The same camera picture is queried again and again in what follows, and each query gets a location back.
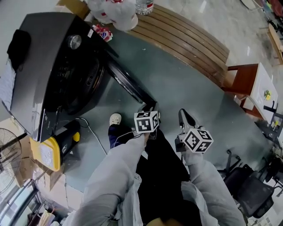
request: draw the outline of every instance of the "cardboard box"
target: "cardboard box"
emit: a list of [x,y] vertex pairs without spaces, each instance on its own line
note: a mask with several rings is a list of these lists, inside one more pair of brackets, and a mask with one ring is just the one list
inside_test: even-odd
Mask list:
[[46,191],[50,192],[54,185],[56,184],[57,180],[60,178],[60,176],[64,172],[65,164],[61,165],[60,170],[57,172],[54,172],[50,169],[48,169],[46,166],[41,164],[39,161],[32,159],[31,164],[33,166],[33,173],[32,173],[32,179],[36,179],[39,177],[43,172],[43,176],[38,179],[36,182],[37,185],[41,188],[44,188]]
[[69,9],[73,14],[76,14],[83,20],[87,17],[87,15],[90,12],[88,5],[85,2],[80,1],[80,0],[59,0],[56,8],[64,7],[64,6],[67,9]]

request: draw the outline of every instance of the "shoe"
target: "shoe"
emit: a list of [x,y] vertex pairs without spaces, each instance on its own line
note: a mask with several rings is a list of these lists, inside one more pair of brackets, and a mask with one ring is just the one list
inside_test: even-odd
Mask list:
[[110,125],[113,125],[113,124],[120,125],[121,121],[122,121],[122,116],[118,113],[114,113],[110,116],[109,123]]

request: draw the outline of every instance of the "gray sleeve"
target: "gray sleeve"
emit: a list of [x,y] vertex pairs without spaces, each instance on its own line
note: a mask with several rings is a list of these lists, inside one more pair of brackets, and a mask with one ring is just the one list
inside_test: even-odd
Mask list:
[[72,226],[110,226],[117,206],[133,184],[145,138],[131,139],[108,152],[88,180],[83,202]]
[[219,172],[202,154],[183,153],[189,168],[191,182],[202,193],[208,212],[221,226],[245,226],[242,213],[222,180]]

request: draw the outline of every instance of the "office chair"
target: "office chair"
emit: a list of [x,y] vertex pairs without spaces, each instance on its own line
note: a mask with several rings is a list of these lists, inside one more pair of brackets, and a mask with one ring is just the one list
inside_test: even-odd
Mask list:
[[257,179],[256,174],[248,165],[244,165],[228,173],[224,182],[246,216],[260,218],[273,205],[274,188]]
[[221,174],[221,176],[226,176],[228,173],[230,173],[235,167],[236,165],[241,161],[241,158],[236,155],[236,159],[237,161],[231,166],[231,159],[232,159],[232,152],[230,150],[227,150],[227,154],[228,156],[228,161],[227,161],[227,165],[226,168],[223,170],[218,170],[218,172]]

